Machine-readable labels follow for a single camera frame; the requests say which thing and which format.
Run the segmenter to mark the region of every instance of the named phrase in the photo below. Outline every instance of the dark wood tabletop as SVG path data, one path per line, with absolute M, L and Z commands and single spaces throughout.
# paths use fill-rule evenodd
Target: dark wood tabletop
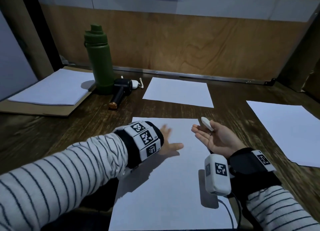
M 155 75 L 117 72 L 117 76 L 120 75 L 134 80 L 142 77 L 144 89 L 138 88 L 125 97 L 116 111 L 108 109 L 111 96 L 100 96 L 93 92 L 68 117 L 0 113 L 0 174 L 62 151 L 75 142 L 109 133 L 117 126 L 130 123 L 134 116 L 199 120 L 205 116 L 229 127 L 247 146 L 261 150 L 278 170 L 276 174 L 284 188 L 320 221 L 320 169 L 290 162 L 246 100 L 302 105 L 320 119 L 319 103 L 279 83 L 267 87 L 161 75 L 156 77 L 206 82 L 214 108 L 143 100 L 150 80 Z

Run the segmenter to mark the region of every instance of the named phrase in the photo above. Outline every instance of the cardboard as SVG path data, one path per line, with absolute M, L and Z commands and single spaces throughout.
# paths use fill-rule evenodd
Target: cardboard
M 66 66 L 64 69 L 74 70 L 80 72 L 92 72 L 91 70 L 78 69 Z M 86 99 L 95 89 L 93 86 L 89 92 L 84 95 L 74 106 L 50 106 L 50 105 L 37 105 L 23 102 L 11 102 L 3 100 L 0 102 L 0 112 L 17 113 L 26 115 L 47 115 L 47 116 L 69 116 L 74 109 L 76 109 L 84 99 Z

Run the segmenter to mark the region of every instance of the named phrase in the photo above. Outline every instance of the bottle lid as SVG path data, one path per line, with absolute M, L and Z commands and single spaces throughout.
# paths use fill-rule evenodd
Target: bottle lid
M 91 30 L 84 34 L 84 41 L 87 43 L 108 43 L 107 35 L 103 32 L 102 26 L 91 25 Z

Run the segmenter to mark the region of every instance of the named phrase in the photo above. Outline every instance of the green water bottle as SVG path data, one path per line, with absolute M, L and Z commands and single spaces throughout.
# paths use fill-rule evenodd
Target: green water bottle
M 88 51 L 98 92 L 103 95 L 111 94 L 115 76 L 108 39 L 102 26 L 91 25 L 91 30 L 84 34 L 84 45 Z

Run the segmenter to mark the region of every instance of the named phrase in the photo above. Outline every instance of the striped shirt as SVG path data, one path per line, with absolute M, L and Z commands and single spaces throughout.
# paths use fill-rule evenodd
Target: striped shirt
M 111 178 L 124 176 L 127 163 L 124 142 L 110 133 L 1 175 L 0 230 L 40 230 Z M 264 230 L 320 230 L 280 186 L 249 195 L 247 207 Z

